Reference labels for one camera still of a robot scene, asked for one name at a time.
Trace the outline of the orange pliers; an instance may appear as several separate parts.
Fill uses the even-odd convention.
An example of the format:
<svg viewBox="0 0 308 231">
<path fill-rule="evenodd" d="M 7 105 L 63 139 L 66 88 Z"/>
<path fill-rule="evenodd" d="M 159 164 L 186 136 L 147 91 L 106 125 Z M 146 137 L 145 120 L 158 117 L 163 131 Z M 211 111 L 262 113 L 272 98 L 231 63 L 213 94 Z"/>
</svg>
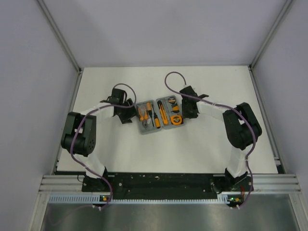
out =
<svg viewBox="0 0 308 231">
<path fill-rule="evenodd" d="M 151 122 L 148 111 L 149 110 L 146 104 L 141 104 L 138 106 L 139 120 L 141 121 L 141 125 L 144 129 L 148 129 Z"/>
</svg>

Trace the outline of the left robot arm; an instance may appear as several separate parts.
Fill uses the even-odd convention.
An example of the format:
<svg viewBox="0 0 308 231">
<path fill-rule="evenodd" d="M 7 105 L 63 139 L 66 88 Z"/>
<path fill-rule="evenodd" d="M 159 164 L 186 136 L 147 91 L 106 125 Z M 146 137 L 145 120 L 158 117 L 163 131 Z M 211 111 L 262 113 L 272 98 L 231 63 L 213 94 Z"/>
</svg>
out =
<svg viewBox="0 0 308 231">
<path fill-rule="evenodd" d="M 61 138 L 61 147 L 69 152 L 72 159 L 80 164 L 86 175 L 93 178 L 92 185 L 99 191 L 109 186 L 109 179 L 104 176 L 106 167 L 101 163 L 96 147 L 97 126 L 102 120 L 117 116 L 122 124 L 132 122 L 136 115 L 136 93 L 128 98 L 126 91 L 114 87 L 106 100 L 100 101 L 82 112 L 69 112 L 66 117 Z"/>
</svg>

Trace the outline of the orange tape measure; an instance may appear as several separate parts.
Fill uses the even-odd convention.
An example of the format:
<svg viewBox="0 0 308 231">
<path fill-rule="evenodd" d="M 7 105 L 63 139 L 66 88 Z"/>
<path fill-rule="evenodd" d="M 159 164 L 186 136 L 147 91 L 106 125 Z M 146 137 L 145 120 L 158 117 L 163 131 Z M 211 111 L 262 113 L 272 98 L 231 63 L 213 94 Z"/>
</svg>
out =
<svg viewBox="0 0 308 231">
<path fill-rule="evenodd" d="M 183 123 L 183 118 L 181 115 L 171 115 L 170 121 L 172 125 L 178 126 Z"/>
</svg>

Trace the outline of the grey plastic tool case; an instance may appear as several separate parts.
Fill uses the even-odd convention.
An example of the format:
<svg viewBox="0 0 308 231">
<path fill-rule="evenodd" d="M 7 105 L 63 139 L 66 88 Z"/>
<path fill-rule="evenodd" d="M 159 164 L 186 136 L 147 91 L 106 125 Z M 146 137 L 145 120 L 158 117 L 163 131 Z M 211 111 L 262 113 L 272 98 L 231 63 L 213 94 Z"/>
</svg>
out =
<svg viewBox="0 0 308 231">
<path fill-rule="evenodd" d="M 142 135 L 184 125 L 180 103 L 174 95 L 138 103 L 136 113 Z"/>
</svg>

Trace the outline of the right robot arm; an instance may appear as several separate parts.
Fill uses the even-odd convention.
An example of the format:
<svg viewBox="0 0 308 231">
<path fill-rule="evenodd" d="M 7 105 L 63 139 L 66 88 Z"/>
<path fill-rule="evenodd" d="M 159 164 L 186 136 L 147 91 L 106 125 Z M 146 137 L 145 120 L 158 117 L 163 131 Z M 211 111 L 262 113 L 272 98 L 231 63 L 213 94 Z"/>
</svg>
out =
<svg viewBox="0 0 308 231">
<path fill-rule="evenodd" d="M 226 167 L 224 179 L 229 190 L 237 190 L 242 185 L 242 178 L 248 172 L 247 156 L 252 151 L 247 151 L 249 146 L 254 149 L 256 142 L 262 134 L 262 128 L 251 108 L 244 102 L 231 108 L 220 103 L 210 103 L 198 96 L 191 86 L 180 90 L 182 96 L 182 116 L 184 118 L 197 118 L 200 114 L 209 115 L 224 123 L 227 139 L 230 142 L 231 155 Z"/>
</svg>

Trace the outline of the black round tape roll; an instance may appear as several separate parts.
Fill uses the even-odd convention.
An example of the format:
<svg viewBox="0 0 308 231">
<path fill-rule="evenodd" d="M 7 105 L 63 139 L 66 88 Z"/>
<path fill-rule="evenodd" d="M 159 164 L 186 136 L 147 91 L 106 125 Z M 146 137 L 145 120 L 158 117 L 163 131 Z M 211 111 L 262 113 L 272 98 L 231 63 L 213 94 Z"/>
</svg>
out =
<svg viewBox="0 0 308 231">
<path fill-rule="evenodd" d="M 175 104 L 176 103 L 176 98 L 175 97 L 169 97 L 167 100 L 170 104 Z"/>
</svg>

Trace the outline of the orange utility knife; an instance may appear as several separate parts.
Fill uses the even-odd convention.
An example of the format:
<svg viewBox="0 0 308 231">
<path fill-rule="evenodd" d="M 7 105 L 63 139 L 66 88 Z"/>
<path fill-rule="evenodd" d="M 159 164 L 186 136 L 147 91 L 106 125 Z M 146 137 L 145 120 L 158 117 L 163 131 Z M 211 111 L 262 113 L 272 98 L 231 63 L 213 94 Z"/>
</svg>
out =
<svg viewBox="0 0 308 231">
<path fill-rule="evenodd" d="M 167 114 L 166 111 L 164 109 L 163 103 L 161 101 L 157 102 L 159 110 L 160 110 L 160 114 L 161 114 L 161 118 L 163 120 L 163 124 L 164 125 L 168 125 L 168 118 L 167 118 Z"/>
</svg>

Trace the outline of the clear voltage tester screwdriver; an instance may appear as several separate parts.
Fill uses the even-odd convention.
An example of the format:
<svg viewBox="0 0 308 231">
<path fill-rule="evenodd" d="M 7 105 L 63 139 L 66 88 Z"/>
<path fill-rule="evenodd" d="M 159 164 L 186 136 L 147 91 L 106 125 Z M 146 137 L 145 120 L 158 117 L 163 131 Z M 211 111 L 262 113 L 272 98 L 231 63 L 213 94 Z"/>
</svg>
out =
<svg viewBox="0 0 308 231">
<path fill-rule="evenodd" d="M 163 99 L 163 103 L 164 103 L 164 106 L 167 108 L 167 102 L 166 102 L 166 99 Z"/>
</svg>

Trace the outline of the orange black screwdriver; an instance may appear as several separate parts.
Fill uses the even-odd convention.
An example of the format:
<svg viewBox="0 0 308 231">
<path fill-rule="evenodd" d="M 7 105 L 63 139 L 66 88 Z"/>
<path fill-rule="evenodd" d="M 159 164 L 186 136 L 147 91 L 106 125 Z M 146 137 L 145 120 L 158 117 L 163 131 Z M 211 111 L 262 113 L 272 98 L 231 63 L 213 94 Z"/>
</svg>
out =
<svg viewBox="0 0 308 231">
<path fill-rule="evenodd" d="M 155 109 L 154 109 L 154 105 L 152 104 L 152 109 L 153 109 L 153 113 L 154 113 L 154 123 L 155 123 L 155 127 L 157 129 L 161 128 L 161 125 L 160 125 L 160 121 L 158 119 L 158 115 L 156 114 L 155 112 Z"/>
<path fill-rule="evenodd" d="M 149 118 L 147 119 L 148 124 L 149 124 L 150 122 L 152 122 L 152 124 L 153 124 L 151 103 L 150 103 L 150 102 L 147 102 L 147 103 L 146 103 L 146 107 L 147 107 L 147 112 L 148 112 L 148 117 L 149 117 Z"/>
</svg>

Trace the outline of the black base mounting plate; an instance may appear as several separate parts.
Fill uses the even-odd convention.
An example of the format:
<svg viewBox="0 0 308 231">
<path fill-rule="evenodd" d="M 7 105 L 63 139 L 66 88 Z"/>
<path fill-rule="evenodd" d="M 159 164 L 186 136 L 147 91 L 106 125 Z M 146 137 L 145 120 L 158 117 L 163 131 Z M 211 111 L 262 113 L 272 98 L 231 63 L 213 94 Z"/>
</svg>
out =
<svg viewBox="0 0 308 231">
<path fill-rule="evenodd" d="M 107 181 L 86 176 L 82 192 L 112 192 L 114 199 L 216 199 L 222 192 L 248 192 L 251 177 L 224 174 L 108 172 Z"/>
</svg>

